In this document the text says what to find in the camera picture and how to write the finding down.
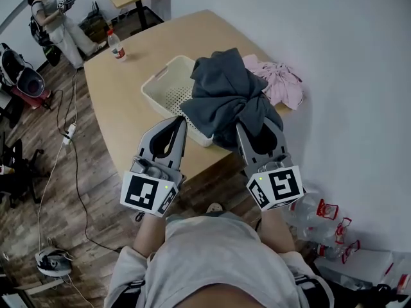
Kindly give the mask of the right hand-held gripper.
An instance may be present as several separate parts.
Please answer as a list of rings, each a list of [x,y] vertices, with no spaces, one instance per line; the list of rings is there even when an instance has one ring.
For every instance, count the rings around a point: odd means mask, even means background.
[[[289,205],[304,195],[299,166],[293,164],[283,131],[267,117],[263,124],[264,154],[257,165],[256,152],[241,123],[236,124],[237,143],[249,179],[247,189],[262,211]]]

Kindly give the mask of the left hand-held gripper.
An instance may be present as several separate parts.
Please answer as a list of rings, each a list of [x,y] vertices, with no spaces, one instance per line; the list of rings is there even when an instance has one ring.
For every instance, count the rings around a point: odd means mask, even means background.
[[[120,204],[163,217],[186,180],[180,172],[187,137],[182,116],[157,123],[141,138],[132,167],[123,175]]]

